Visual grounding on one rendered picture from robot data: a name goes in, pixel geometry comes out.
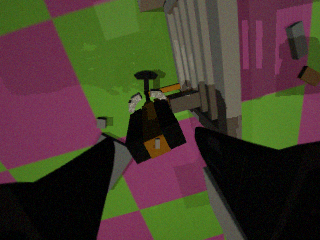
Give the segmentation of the brown rectangular block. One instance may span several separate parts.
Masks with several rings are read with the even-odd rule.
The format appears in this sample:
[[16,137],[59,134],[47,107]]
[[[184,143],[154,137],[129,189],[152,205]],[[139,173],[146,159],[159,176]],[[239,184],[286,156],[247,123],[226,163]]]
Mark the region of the brown rectangular block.
[[320,73],[308,66],[303,66],[302,71],[299,73],[297,78],[312,86],[317,86],[320,81]]

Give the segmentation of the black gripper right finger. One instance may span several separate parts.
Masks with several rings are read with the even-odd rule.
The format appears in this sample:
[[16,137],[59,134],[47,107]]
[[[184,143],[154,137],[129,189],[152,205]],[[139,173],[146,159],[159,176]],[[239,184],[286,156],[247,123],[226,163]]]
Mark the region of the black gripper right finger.
[[274,149],[204,127],[195,141],[248,240],[278,240],[320,141]]

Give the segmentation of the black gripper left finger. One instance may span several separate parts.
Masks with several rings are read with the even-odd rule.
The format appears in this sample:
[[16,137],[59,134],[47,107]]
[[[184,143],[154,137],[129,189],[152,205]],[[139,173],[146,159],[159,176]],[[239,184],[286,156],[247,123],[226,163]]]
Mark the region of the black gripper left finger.
[[114,163],[103,139],[35,182],[0,184],[0,232],[29,240],[97,240]]

